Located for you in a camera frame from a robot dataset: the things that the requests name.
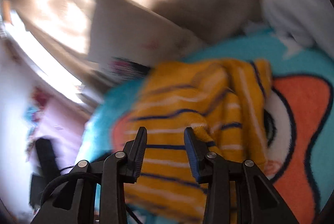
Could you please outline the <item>white floral butterfly pillow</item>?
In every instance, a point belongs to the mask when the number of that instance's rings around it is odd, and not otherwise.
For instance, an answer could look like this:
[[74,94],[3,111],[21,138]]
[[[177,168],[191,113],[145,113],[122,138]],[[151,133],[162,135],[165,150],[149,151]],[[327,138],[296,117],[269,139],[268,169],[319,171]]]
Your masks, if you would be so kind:
[[87,60],[110,79],[132,79],[205,46],[193,32],[131,0],[95,0]]

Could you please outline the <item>yellow striped small shirt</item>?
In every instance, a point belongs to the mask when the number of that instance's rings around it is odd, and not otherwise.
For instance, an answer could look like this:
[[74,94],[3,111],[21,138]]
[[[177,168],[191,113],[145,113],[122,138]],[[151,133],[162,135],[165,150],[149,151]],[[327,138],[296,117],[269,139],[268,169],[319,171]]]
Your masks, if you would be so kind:
[[125,187],[126,200],[179,221],[200,223],[207,186],[192,177],[183,135],[193,129],[209,150],[227,160],[267,163],[264,105],[271,91],[267,60],[166,62],[144,82],[125,124],[131,140],[147,129],[141,175]]

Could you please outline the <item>light grey plush pillow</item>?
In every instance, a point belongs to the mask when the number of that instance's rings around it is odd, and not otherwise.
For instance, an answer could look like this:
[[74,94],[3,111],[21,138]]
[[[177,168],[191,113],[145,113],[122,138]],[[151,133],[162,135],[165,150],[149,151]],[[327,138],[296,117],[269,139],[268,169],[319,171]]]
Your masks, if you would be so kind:
[[282,36],[333,57],[333,6],[330,0],[262,0],[264,19]]

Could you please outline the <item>teal fleece cartoon blanket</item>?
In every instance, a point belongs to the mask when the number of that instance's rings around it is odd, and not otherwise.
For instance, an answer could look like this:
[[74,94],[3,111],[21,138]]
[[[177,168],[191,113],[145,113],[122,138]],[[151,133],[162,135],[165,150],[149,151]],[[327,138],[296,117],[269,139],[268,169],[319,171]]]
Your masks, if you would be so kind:
[[[214,59],[269,62],[271,91],[264,105],[268,151],[262,171],[297,221],[312,223],[333,191],[333,61],[314,48],[300,48],[292,39],[261,31],[225,41],[182,61],[168,62]],[[78,160],[95,161],[122,149],[128,141],[124,138],[125,124],[149,74],[106,94],[85,126]],[[160,222],[162,218],[192,223],[131,205],[148,223]]]

